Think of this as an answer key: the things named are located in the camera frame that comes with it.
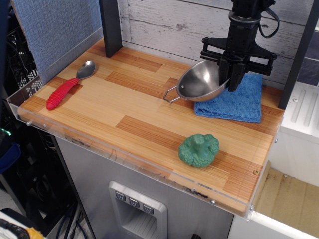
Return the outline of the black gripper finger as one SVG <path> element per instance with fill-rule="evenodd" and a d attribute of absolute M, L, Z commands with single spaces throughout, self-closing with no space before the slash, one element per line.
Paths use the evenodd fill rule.
<path fill-rule="evenodd" d="M 244 63 L 232 63 L 230 67 L 229 92 L 237 90 L 245 73 L 247 73 L 247 65 Z"/>
<path fill-rule="evenodd" d="M 234 63 L 228 61 L 224 56 L 222 56 L 219 60 L 219 69 L 218 69 L 218 77 L 219 77 L 219 85 L 222 85 L 228 80 L 226 86 L 230 85 L 230 77 L 232 74 L 232 68 Z"/>

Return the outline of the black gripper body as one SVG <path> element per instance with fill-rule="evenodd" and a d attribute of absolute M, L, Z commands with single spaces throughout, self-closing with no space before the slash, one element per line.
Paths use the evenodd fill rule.
<path fill-rule="evenodd" d="M 244 63 L 247 72 L 270 75 L 277 55 L 262 47 L 256 41 L 259 21 L 231 21 L 226 38 L 205 37 L 200 57 L 217 62 L 224 56 L 233 63 Z"/>

